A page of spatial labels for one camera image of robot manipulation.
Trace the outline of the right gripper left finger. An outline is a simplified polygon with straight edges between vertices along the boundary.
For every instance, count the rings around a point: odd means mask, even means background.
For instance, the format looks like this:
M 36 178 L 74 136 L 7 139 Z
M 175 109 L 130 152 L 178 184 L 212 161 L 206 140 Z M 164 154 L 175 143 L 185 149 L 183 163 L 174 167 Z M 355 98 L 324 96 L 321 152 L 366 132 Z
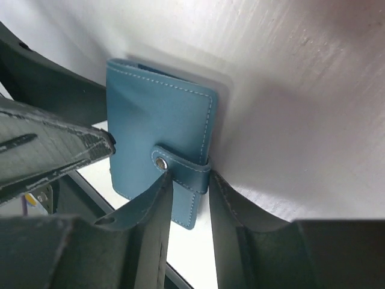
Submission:
M 173 181 L 94 223 L 76 215 L 3 217 L 2 288 L 162 288 Z

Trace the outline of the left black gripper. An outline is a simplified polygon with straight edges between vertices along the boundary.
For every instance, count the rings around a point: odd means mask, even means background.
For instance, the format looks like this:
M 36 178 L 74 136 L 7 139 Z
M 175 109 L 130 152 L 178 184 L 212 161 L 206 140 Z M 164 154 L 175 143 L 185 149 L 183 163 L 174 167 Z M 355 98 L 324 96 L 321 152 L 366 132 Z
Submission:
M 83 126 L 106 121 L 106 88 L 31 50 L 4 24 L 1 83 L 15 100 L 1 99 L 2 203 L 115 153 L 110 133 Z

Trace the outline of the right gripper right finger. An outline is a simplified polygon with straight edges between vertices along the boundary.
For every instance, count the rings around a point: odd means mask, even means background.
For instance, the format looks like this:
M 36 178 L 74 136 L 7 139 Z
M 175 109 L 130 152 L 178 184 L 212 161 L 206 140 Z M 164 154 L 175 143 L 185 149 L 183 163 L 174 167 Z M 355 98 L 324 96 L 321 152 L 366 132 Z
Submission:
M 384 222 L 287 222 L 211 172 L 209 205 L 219 288 L 383 288 Z

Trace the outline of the blue leather card holder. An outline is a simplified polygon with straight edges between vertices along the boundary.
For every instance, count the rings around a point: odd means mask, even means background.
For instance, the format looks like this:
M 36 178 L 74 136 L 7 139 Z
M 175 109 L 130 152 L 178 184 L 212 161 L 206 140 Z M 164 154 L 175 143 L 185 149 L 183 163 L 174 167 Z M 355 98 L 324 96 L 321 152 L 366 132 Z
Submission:
M 124 59 L 106 64 L 112 186 L 131 200 L 164 172 L 173 177 L 171 218 L 195 226 L 208 190 L 209 148 L 218 105 L 216 91 Z

